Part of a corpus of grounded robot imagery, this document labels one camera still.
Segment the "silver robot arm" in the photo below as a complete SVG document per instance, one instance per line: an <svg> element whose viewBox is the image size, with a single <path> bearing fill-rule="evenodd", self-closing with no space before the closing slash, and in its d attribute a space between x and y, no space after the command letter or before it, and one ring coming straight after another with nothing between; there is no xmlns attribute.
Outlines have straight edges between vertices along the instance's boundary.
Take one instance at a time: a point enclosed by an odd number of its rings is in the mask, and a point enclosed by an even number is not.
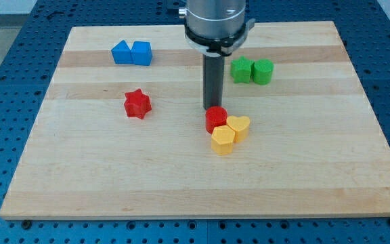
<svg viewBox="0 0 390 244"><path fill-rule="evenodd" d="M245 0L187 0L179 8L189 46L212 58L230 56L246 41L255 19L245 13Z"/></svg>

